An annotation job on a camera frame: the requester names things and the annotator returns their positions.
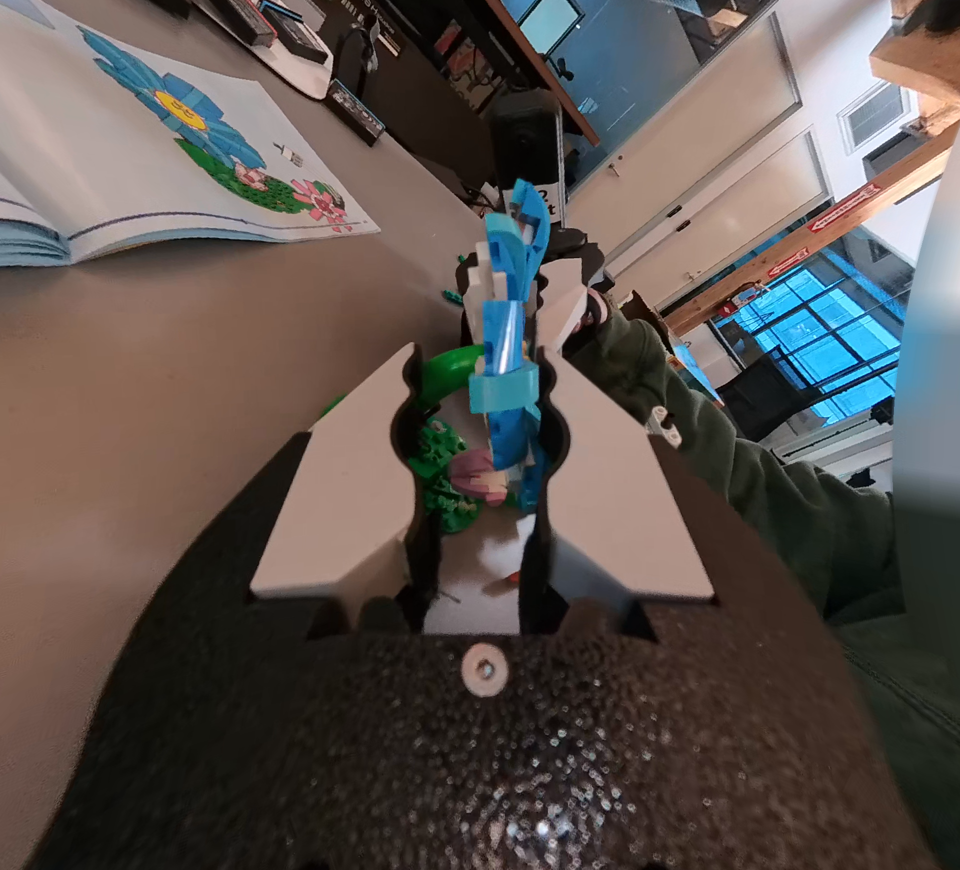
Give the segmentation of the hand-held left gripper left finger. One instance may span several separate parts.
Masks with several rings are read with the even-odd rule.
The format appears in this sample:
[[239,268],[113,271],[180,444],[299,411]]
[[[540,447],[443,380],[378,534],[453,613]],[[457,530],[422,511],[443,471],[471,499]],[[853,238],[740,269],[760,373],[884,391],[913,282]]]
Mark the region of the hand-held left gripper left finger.
[[426,507],[418,406],[423,353],[402,347],[312,427],[249,591],[332,600],[358,616],[385,596],[429,606],[442,536]]

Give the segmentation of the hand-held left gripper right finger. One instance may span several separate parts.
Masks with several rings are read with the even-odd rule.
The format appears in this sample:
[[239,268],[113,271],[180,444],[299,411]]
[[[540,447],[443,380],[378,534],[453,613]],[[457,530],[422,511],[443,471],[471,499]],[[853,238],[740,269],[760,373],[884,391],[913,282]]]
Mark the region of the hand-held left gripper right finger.
[[519,615],[590,600],[710,603],[714,586],[644,425],[560,352],[538,351],[542,468],[523,551]]

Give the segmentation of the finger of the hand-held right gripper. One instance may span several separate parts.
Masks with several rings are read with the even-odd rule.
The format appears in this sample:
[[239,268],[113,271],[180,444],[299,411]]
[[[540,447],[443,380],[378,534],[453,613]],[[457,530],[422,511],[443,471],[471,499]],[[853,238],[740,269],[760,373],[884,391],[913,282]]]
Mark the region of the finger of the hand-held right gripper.
[[587,310],[581,258],[565,258],[539,268],[535,329],[537,344],[561,352]]
[[472,341],[484,340],[484,304],[490,299],[490,267],[480,262],[459,265],[459,290]]

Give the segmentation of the blue lego petal piece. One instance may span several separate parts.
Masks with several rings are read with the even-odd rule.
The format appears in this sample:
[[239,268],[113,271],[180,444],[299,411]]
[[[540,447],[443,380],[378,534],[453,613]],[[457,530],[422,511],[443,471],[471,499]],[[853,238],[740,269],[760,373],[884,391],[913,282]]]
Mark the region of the blue lego petal piece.
[[545,196],[518,179],[506,212],[491,213],[485,221],[494,298],[526,303],[549,243],[551,211]]

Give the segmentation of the blue lego flower model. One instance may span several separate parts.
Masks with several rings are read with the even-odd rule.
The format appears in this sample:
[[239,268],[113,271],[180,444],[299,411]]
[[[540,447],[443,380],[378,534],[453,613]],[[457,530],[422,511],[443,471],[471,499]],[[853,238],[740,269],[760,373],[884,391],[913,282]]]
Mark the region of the blue lego flower model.
[[411,463],[424,480],[426,507],[438,518],[441,538],[448,532],[445,518],[453,509],[442,504],[431,487],[447,477],[453,459],[464,453],[449,448],[448,459],[440,462],[436,445],[426,441],[431,432],[428,416],[464,385],[469,388],[471,411],[487,419],[492,471],[520,468],[518,504],[527,511],[535,510],[544,457],[537,443],[542,420],[541,371],[522,349],[523,316],[520,302],[487,300],[485,338],[480,344],[422,362],[417,405],[423,411],[425,425],[418,456]]

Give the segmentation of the person's right forearm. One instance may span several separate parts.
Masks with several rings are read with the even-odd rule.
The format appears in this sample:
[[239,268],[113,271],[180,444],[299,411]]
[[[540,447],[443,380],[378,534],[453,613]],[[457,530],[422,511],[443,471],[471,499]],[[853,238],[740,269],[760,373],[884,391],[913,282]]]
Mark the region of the person's right forearm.
[[786,465],[740,438],[731,421],[669,365],[651,324],[627,319],[605,338],[573,346],[566,341],[562,353],[637,421],[645,423],[655,405],[675,416],[678,451],[688,467],[758,532],[825,619],[836,541],[832,504],[839,483],[851,486],[809,463]]

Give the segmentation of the lego instruction booklet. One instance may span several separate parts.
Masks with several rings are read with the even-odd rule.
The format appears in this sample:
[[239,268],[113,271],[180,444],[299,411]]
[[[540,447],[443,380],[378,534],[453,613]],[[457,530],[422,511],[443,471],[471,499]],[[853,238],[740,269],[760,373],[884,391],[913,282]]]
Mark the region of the lego instruction booklet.
[[268,92],[1,0],[1,264],[378,234]]

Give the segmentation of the person's right hand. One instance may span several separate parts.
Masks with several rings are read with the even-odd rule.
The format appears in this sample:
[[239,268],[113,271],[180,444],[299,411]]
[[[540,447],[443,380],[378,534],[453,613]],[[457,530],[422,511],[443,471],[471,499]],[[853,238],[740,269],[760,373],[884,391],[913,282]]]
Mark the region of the person's right hand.
[[605,338],[623,329],[626,323],[626,317],[608,294],[588,288],[581,318],[567,338],[567,343],[573,346]]

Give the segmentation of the black bag white print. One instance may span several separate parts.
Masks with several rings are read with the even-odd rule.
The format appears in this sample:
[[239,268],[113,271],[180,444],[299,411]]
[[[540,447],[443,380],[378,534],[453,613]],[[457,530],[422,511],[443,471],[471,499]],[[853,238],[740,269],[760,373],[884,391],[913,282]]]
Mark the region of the black bag white print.
[[329,0],[320,38],[334,55],[335,76],[392,132],[422,127],[442,104],[442,79],[419,35],[390,0]]

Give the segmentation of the computer monitor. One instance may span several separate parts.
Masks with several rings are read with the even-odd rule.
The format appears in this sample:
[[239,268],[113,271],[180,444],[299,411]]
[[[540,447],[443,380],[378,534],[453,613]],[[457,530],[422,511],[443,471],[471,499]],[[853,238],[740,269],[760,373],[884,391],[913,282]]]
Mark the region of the computer monitor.
[[576,0],[534,0],[516,23],[534,52],[548,58],[578,29],[585,12]]

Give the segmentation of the black box blue edge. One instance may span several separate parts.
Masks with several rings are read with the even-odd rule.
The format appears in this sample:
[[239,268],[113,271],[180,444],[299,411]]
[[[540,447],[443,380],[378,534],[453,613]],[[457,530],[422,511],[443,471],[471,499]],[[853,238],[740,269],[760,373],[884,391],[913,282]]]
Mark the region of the black box blue edge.
[[271,0],[258,0],[257,8],[291,55],[321,66],[329,62],[329,49],[298,13]]
[[339,80],[332,78],[322,104],[367,146],[378,143],[385,125]]

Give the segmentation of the glass office partition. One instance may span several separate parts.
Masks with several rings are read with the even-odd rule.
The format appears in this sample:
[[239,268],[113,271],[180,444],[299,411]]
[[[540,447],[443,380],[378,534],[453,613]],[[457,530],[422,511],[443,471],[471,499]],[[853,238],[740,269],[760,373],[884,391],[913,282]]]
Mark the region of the glass office partition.
[[[534,0],[499,0],[517,22]],[[581,26],[545,58],[574,108],[599,138],[571,136],[567,186],[607,164],[702,71],[769,36],[790,96],[772,120],[801,103],[777,23],[777,0],[576,0]]]

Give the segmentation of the white door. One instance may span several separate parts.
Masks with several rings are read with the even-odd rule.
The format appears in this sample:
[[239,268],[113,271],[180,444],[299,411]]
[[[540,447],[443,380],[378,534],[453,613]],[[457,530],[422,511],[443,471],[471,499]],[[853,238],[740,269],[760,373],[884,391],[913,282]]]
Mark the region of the white door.
[[811,128],[745,172],[703,206],[685,206],[613,260],[617,300],[637,292],[655,309],[688,295],[829,196]]

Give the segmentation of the large paned window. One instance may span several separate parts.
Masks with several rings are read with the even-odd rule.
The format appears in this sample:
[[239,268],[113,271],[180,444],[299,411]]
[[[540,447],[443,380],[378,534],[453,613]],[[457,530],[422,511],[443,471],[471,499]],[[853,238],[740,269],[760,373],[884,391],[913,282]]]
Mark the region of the large paned window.
[[777,350],[819,401],[824,425],[894,396],[915,269],[857,229],[711,324],[743,365]]

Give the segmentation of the wooden beam red stickers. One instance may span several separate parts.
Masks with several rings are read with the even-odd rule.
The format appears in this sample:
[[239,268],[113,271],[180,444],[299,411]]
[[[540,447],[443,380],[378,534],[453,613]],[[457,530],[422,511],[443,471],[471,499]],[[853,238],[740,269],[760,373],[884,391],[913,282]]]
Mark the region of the wooden beam red stickers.
[[959,130],[958,122],[859,187],[823,214],[793,230],[757,257],[665,317],[677,336],[709,321],[749,287],[770,285],[855,228],[942,176]]

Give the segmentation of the wall vent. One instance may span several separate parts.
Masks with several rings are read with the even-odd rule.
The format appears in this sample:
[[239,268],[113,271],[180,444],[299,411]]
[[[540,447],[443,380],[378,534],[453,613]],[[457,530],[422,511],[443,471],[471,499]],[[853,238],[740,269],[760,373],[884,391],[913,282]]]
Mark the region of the wall vent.
[[853,156],[879,135],[915,115],[917,97],[898,84],[877,81],[836,114],[846,156]]

